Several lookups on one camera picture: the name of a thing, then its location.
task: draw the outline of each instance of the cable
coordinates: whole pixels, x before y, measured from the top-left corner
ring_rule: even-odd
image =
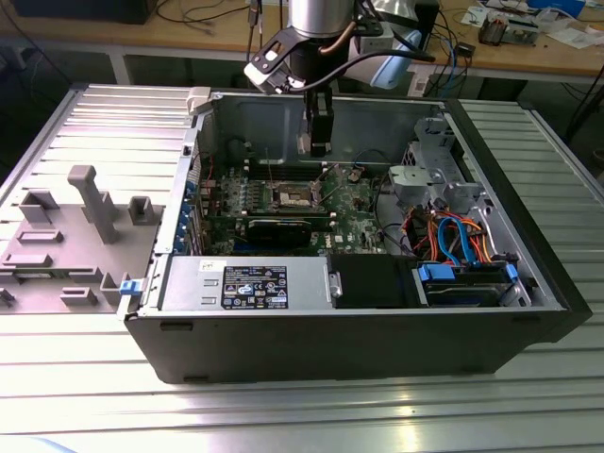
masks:
[[[463,57],[463,60],[465,61],[465,69],[463,70],[463,73],[465,73],[465,76],[463,77],[463,82],[461,83],[460,90],[457,93],[458,98],[461,98],[463,88],[465,87],[465,82],[468,80],[468,69],[470,69],[470,67],[472,66],[472,57],[470,57],[469,61],[466,57]]]
[[[249,36],[247,37],[247,48],[245,49],[245,62],[249,63],[250,54],[252,52],[252,41],[254,40],[254,27],[249,27]]]
[[[604,85],[600,87],[600,89],[594,94],[594,97],[585,104],[583,110],[577,115],[574,119],[574,122],[569,125],[566,130],[566,140],[570,143],[577,132],[581,129],[583,124],[589,119],[590,116],[597,110],[600,103],[604,100]]]
[[[381,183],[379,184],[379,187],[377,188],[377,195],[376,195],[376,200],[374,201],[374,217],[376,218],[376,223],[377,223],[377,227],[381,230],[381,232],[384,234],[385,238],[388,238],[388,240],[392,243],[395,243],[398,248],[401,249],[401,251],[404,251],[403,246],[400,244],[399,241],[397,241],[395,238],[393,238],[390,234],[388,234],[384,228],[381,225],[381,222],[379,221],[379,216],[378,216],[378,200],[379,200],[379,195],[381,194],[381,188],[384,187],[384,183],[386,182],[386,178],[388,177],[388,174],[384,175],[384,177],[381,179]]]
[[[576,94],[574,94],[573,92],[570,91],[570,85],[566,85],[565,83],[561,83],[562,87],[564,88],[564,90],[568,93],[569,96],[571,96],[573,99],[577,100],[577,101],[582,101],[582,99],[580,97],[578,97]]]
[[[580,90],[577,87],[573,87],[570,83],[562,83],[566,88],[571,89],[573,92],[577,92],[579,94],[585,95],[587,94],[587,92],[584,92],[583,90]]]
[[[53,112],[54,109],[59,105],[59,101],[57,101],[56,99],[54,99],[52,96],[46,94],[45,92],[38,90],[37,88],[34,88],[33,85],[30,84],[29,88],[26,86],[26,84],[23,82],[23,79],[21,78],[21,74],[23,72],[25,72],[27,70],[27,68],[24,69],[16,69],[14,68],[10,61],[7,60],[6,57],[4,57],[1,53],[0,53],[0,60],[6,65],[7,69],[12,73],[17,75],[17,80],[19,83],[19,87],[21,88],[21,90],[23,91],[24,95],[26,95],[27,97],[29,97],[29,99],[36,105],[37,109],[44,109],[48,112]],[[34,74],[36,73],[35,69],[38,67],[38,64],[40,63],[40,60],[38,60],[38,62],[36,62],[36,66],[34,68]],[[53,105],[53,107],[51,109],[49,109],[47,106],[42,106],[39,104],[39,99],[34,98],[33,94],[37,94],[38,96],[41,96],[42,98],[44,98],[46,101],[48,101],[49,103],[51,103]]]
[[[220,14],[216,14],[214,16],[203,17],[201,19],[194,19],[194,20],[187,21],[187,20],[182,20],[182,19],[173,19],[172,17],[164,16],[161,13],[161,7],[163,7],[169,1],[170,0],[163,0],[161,3],[159,3],[158,7],[155,10],[155,13],[164,21],[172,22],[174,24],[196,24],[199,22],[207,22],[207,21],[211,21],[213,19],[218,19],[219,17],[226,16],[228,14],[232,14],[233,12],[244,11],[244,10],[249,9],[249,7],[240,7],[240,8],[230,9],[229,11],[221,12]]]
[[[210,198],[210,186],[208,185],[211,180],[211,175],[214,172],[214,156],[210,155],[210,172],[208,173],[208,177],[206,178],[206,193],[208,194],[208,199]]]
[[[178,0],[178,7],[180,8],[180,17],[182,17],[183,21],[184,20],[194,21],[195,18],[190,15],[193,11],[197,11],[199,9],[216,8],[216,7],[219,7],[220,5],[222,5],[223,3],[225,3],[225,1],[226,0],[218,0],[216,3],[214,3],[212,5],[185,9],[184,6],[183,6],[183,4],[182,4],[183,0]],[[188,28],[192,28],[194,30],[202,31],[202,32],[206,33],[209,36],[213,36],[213,34],[214,34],[213,31],[209,28],[210,26],[213,25],[212,22],[204,22],[202,24],[184,24],[184,25],[186,25]]]
[[[493,260],[491,260],[491,256],[489,255],[489,249],[487,247],[487,236],[486,234],[482,235],[482,250],[484,250],[484,258],[489,261],[489,262],[493,262]]]
[[[4,15],[7,16],[8,21],[10,22],[10,24],[21,34],[21,36],[23,36],[32,46],[34,46],[34,48],[40,52],[42,54],[42,56],[44,57],[44,59],[46,61],[48,61],[48,64],[50,64],[53,69],[55,71],[57,71],[58,74],[60,74],[61,77],[63,77],[63,79],[65,80],[65,82],[67,82],[68,85],[71,85],[72,79],[69,78],[65,73],[63,73],[59,67],[53,62],[53,60],[51,60],[42,50],[41,47],[39,47],[31,38],[29,38],[29,36],[17,25],[17,23],[12,19],[12,17],[10,17],[10,14],[8,14],[7,11],[7,7],[4,4],[4,1],[0,0],[0,8],[2,9],[2,11],[4,12]]]
[[[457,35],[451,29],[451,27],[449,26],[449,22],[447,21],[446,16],[443,14],[443,12],[441,10],[439,10],[438,13],[443,18],[443,22],[445,22],[445,25],[434,24],[434,26],[438,26],[439,28],[444,29],[447,32],[447,34],[448,34],[449,42],[451,42],[451,44],[453,45],[453,48],[456,48],[458,46],[458,43],[459,43],[459,41],[457,39]],[[432,35],[436,36],[436,37],[439,37],[439,39],[440,39],[440,37],[446,38],[445,35],[443,35],[440,31],[438,31],[436,29],[433,30]],[[434,83],[432,83],[431,81],[428,82],[428,83],[430,83],[431,86],[428,89],[428,91],[426,92],[426,96],[428,96],[431,93],[432,89],[435,86],[437,87],[437,89],[436,89],[436,95],[438,95],[438,91],[442,88],[442,86],[440,86],[439,84],[440,84],[441,78],[443,78],[443,75],[445,74],[446,67],[449,65],[449,62],[450,62],[450,60],[452,58],[452,55],[450,53],[447,56],[448,56],[448,58],[447,58],[447,61],[446,61],[446,65],[443,66],[443,70],[441,71],[441,73],[439,74],[438,78],[436,79],[436,82],[434,82]]]
[[[283,0],[279,0],[279,30],[283,29]]]
[[[570,121],[568,123],[568,127],[566,128],[566,134],[565,134],[565,139],[566,139],[566,141],[568,143],[570,143],[573,140],[573,137],[575,136],[575,134],[579,130],[579,127],[580,127],[580,125],[578,125],[578,122],[579,122],[578,118],[580,117],[579,112],[581,111],[581,108],[583,107],[583,105],[587,101],[588,97],[590,96],[590,94],[592,93],[592,91],[594,90],[594,88],[596,87],[598,80],[602,77],[602,73],[604,73],[604,64],[602,64],[602,67],[600,68],[599,73],[597,73],[597,76],[594,79],[594,82],[592,83],[592,86],[589,88],[589,90],[587,91],[587,93],[583,97],[583,100],[579,103],[579,105],[575,109],[575,112],[573,113],[573,116],[571,116],[571,119],[570,119]]]
[[[441,221],[441,224],[438,225],[438,245],[441,248],[441,251],[445,254],[445,256],[447,256],[453,262],[457,262],[459,265],[459,261],[457,260],[457,258],[449,254],[449,251],[446,249],[445,246],[445,226],[449,222],[455,222],[457,224],[458,229],[460,230],[461,249],[463,250],[463,255],[465,256],[465,259],[470,263],[475,262],[476,257],[474,256],[474,253],[472,252],[468,244],[468,236],[467,232],[465,231],[465,227],[463,226],[461,220],[455,217],[445,217]]]
[[[29,79],[29,97],[31,97],[32,99],[34,99],[34,91],[36,91],[36,89],[34,88],[34,83],[36,82],[36,75],[38,74],[38,67],[40,66],[41,61],[42,54],[40,54],[40,56],[38,57],[38,61],[36,61],[36,64],[34,65],[34,70],[31,74],[31,78]]]
[[[319,55],[329,55],[338,50],[350,38],[350,36],[352,36],[356,27],[357,23],[355,21],[352,21],[350,24],[348,24],[335,43],[328,47],[319,47]]]
[[[478,240],[476,238],[470,238],[470,243],[472,244],[472,247],[474,247],[474,251],[476,252],[478,261],[484,262],[485,259],[482,256],[482,252],[480,251],[480,245],[478,244]]]
[[[450,52],[450,56],[451,56],[451,72],[449,73],[449,79],[446,81],[445,83],[445,88],[443,89],[443,93],[441,94],[441,97],[445,97],[445,95],[448,93],[451,82],[453,81],[453,76],[455,75],[455,67],[457,66],[457,59],[455,56],[455,51],[453,50],[453,44],[445,39],[445,38],[441,38],[443,41],[446,42],[446,44],[448,44],[449,46],[449,52]]]
[[[394,50],[394,49],[377,50],[376,52],[369,52],[367,54],[359,55],[358,57],[356,57],[354,59],[350,59],[349,61],[344,63],[339,68],[335,69],[334,71],[327,74],[325,77],[317,80],[316,82],[311,83],[310,85],[306,85],[306,86],[300,87],[300,88],[288,87],[284,91],[290,92],[290,93],[301,93],[301,92],[307,92],[310,90],[314,90],[315,88],[318,88],[322,85],[329,83],[331,80],[333,80],[334,78],[336,78],[337,76],[339,76],[340,74],[342,74],[348,68],[354,66],[355,64],[358,64],[361,61],[365,61],[366,59],[372,59],[373,57],[404,57],[406,59],[418,59],[420,61],[428,61],[428,62],[434,61],[433,56],[424,56],[421,54],[417,54],[416,52],[408,52],[406,50]]]
[[[360,151],[360,153],[352,160],[353,165],[358,165],[359,158],[365,153],[378,153],[384,158],[384,160],[386,160],[386,162],[390,163],[391,165],[394,165],[392,163],[392,161],[390,160],[390,158],[388,158],[388,156],[386,156],[386,153],[384,153],[383,151],[376,149],[376,148],[369,148],[369,149]]]

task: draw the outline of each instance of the slotted metal plate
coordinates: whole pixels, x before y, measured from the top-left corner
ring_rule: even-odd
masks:
[[[585,300],[604,302],[604,293],[594,291],[604,290],[601,188],[535,112],[495,102],[461,104]],[[517,124],[522,132],[514,130]]]

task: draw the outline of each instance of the green circuit board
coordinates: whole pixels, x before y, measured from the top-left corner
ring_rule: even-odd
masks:
[[[206,253],[216,256],[325,256],[331,253],[386,253],[373,213],[374,188],[366,177],[352,177],[351,166],[330,169],[319,185],[312,181],[249,179],[231,168],[218,178],[207,224]],[[255,219],[300,220],[312,225],[307,246],[275,249],[251,246],[246,228]]]

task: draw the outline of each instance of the motherboard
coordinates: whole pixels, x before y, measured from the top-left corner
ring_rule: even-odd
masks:
[[[386,253],[376,188],[364,168],[350,164],[226,168],[205,191],[205,254]]]

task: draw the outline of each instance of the power supply label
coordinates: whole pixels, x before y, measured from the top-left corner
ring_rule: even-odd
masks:
[[[285,266],[226,266],[223,284],[225,310],[288,308]]]

